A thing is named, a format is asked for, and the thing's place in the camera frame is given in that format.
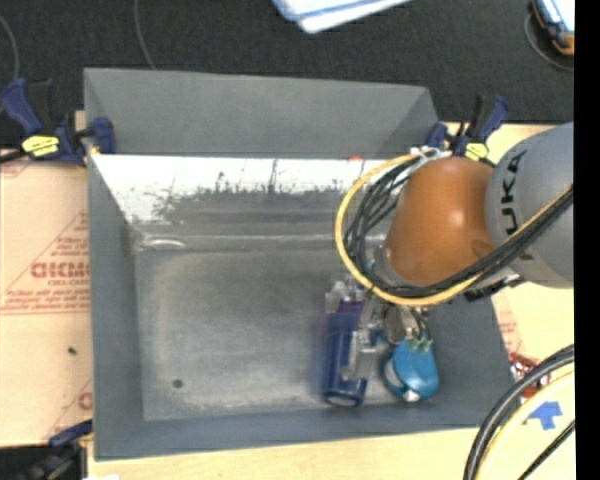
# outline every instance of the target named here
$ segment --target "clamp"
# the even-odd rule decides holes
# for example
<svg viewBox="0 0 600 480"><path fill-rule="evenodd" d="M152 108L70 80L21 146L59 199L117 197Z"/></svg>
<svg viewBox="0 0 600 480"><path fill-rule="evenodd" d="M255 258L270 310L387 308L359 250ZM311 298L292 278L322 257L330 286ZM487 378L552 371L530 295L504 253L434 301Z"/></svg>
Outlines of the clamp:
<svg viewBox="0 0 600 480"><path fill-rule="evenodd" d="M443 149L447 141L453 156L467 156L472 160L488 163L487 139L500 127L508 114L509 105L501 96L495 95L487 99L478 95L473 116L466 129L462 126L456 135L451 135L445 124L437 122L429 131L425 145Z"/></svg>
<svg viewBox="0 0 600 480"><path fill-rule="evenodd" d="M34 110L27 94L27 84L18 78L0 93L0 101L7 115L23 129L21 149L23 154L34 160L57 160L86 167L87 151L82 139L95 137L95 147L100 153L115 152L113 126L106 117L98 117L84 130L76 130L73 119L66 118L52 124L47 101L42 98L40 89L48 89L49 83L37 85Z"/></svg>

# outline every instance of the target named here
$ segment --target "blue clamp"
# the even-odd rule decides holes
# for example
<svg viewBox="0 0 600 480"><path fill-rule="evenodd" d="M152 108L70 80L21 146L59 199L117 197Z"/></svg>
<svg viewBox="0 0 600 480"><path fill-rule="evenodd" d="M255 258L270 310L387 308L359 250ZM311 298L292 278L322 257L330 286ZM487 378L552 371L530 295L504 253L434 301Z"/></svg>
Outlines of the blue clamp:
<svg viewBox="0 0 600 480"><path fill-rule="evenodd" d="M486 146L489 136L509 115L509 105L501 96L490 99L478 96L476 106L466 130L460 130L452 144L453 156L471 156L484 159L489 152Z"/></svg>
<svg viewBox="0 0 600 480"><path fill-rule="evenodd" d="M106 117L98 117L85 129L76 131L69 120L57 125L44 126L27 97L26 82L18 78L0 93L0 101L7 115L23 130L22 150L34 160L57 160L86 167L86 150L82 139L95 137L101 153L115 152L113 126Z"/></svg>

